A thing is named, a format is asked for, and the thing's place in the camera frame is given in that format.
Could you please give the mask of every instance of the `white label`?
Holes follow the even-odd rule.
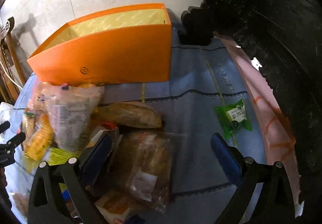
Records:
[[[75,102],[52,106],[51,125],[59,148],[71,151],[87,125],[89,102]]]
[[[141,199],[151,202],[152,191],[157,182],[157,176],[142,172],[136,174],[132,181],[131,189],[135,195]]]
[[[236,108],[233,108],[226,112],[228,117],[230,117],[230,121],[237,121],[242,122],[243,120],[246,120],[246,112],[245,108],[242,105],[237,105]]]

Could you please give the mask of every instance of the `silver screw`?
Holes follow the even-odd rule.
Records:
[[[276,162],[275,162],[275,165],[276,165],[278,168],[282,168],[282,167],[283,167],[283,163],[282,163],[282,162],[279,162],[279,161],[276,161]]]
[[[77,159],[76,159],[75,157],[71,157],[71,158],[68,160],[68,163],[69,163],[69,164],[74,164],[76,161],[77,161]]]
[[[254,162],[254,159],[253,159],[253,158],[251,158],[251,157],[246,157],[246,158],[245,158],[245,162],[246,162],[247,164],[252,164],[252,163]]]
[[[46,162],[45,161],[39,163],[39,167],[40,168],[44,168],[45,166],[46,166]]]

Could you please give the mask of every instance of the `pink fabric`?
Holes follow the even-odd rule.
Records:
[[[263,135],[267,163],[272,165],[281,161],[286,169],[294,204],[298,202],[299,178],[294,152],[295,138],[288,118],[286,118],[260,72],[256,70],[249,57],[237,47],[231,38],[220,38],[242,77],[248,95],[252,99],[260,130]]]

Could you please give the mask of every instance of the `orange box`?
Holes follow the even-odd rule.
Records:
[[[53,85],[167,81],[171,22],[164,4],[99,11],[70,21],[27,60]]]

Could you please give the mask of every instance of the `green candy wrapper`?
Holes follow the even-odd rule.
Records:
[[[215,107],[215,111],[226,139],[229,139],[231,134],[238,131],[241,127],[249,131],[252,130],[252,125],[246,116],[243,99],[234,104]]]

